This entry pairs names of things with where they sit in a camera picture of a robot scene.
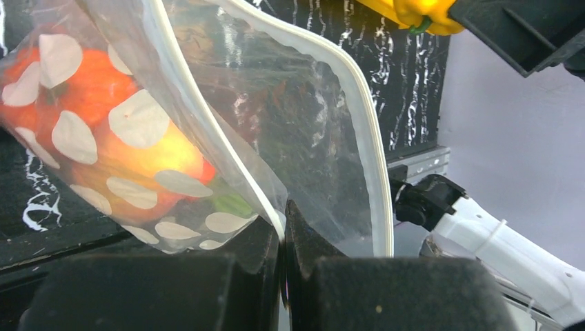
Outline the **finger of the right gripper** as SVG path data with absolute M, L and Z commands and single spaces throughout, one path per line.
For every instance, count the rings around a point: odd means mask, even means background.
M 555 66 L 584 77 L 584 0 L 458 0 L 448 15 L 523 77 Z

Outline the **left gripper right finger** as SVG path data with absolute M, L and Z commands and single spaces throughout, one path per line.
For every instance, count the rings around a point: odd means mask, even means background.
M 292 330 L 514 330 L 494 277 L 461 258 L 351 258 L 286 204 Z

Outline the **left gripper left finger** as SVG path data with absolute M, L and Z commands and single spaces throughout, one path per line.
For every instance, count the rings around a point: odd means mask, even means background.
M 253 221 L 216 250 L 66 259 L 20 330 L 273 330 L 278 238 Z

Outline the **orange toy carrot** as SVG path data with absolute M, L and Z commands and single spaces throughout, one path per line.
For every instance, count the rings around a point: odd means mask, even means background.
M 210 184 L 213 193 L 209 197 L 203 197 L 204 201 L 211 203 L 217 212 L 227 212 L 247 219 L 255 212 L 248 202 L 226 181 L 217 174 L 214 166 L 204 159 L 202 173 L 199 178 L 203 184 Z

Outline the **yellow bell pepper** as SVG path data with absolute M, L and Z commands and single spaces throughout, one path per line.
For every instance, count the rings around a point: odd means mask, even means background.
M 456 0 L 359 0 L 360 4 L 395 22 L 411 34 L 427 32 L 448 36 L 464 31 L 464 26 L 449 17 Z

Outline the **pink toy peach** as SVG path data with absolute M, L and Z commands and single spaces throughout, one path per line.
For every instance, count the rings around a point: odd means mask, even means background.
M 138 226 L 165 217 L 181 200 L 209 197 L 215 169 L 176 125 L 146 147 L 127 143 L 104 119 L 95 130 L 98 160 L 76 164 L 70 188 L 103 214 Z

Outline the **clear zip top bag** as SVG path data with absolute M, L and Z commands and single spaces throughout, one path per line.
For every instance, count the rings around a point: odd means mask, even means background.
M 393 209 L 370 90 L 338 45 L 246 1 L 2 1 L 1 102 L 32 103 L 20 85 L 53 89 L 85 49 L 108 54 L 138 91 L 106 118 L 130 143 L 150 146 L 172 121 L 252 207 L 247 219 L 181 200 L 133 226 L 70 188 L 76 164 L 98 160 L 94 130 L 63 110 L 53 150 L 33 131 L 8 131 L 66 192 L 168 254 L 216 250 L 262 218 L 280 239 L 286 204 L 351 257 L 394 254 Z

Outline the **small orange pumpkin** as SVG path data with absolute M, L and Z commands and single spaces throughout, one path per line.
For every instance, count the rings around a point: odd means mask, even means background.
M 61 85 L 53 89 L 36 82 L 18 86 L 17 92 L 28 93 L 32 103 L 10 106 L 2 101 L 1 121 L 9 128 L 33 131 L 45 149 L 53 150 L 51 132 L 61 111 L 75 113 L 94 130 L 112 108 L 137 91 L 133 78 L 115 69 L 106 52 L 85 49 L 80 67 Z

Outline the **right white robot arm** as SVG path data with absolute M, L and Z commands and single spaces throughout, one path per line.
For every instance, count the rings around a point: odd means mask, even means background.
M 523 77 L 563 65 L 584 77 L 583 1 L 394 1 L 412 33 L 469 30 Z M 584 329 L 584 272 L 496 219 L 446 177 L 392 179 L 397 218 L 450 239 L 512 282 L 563 330 Z

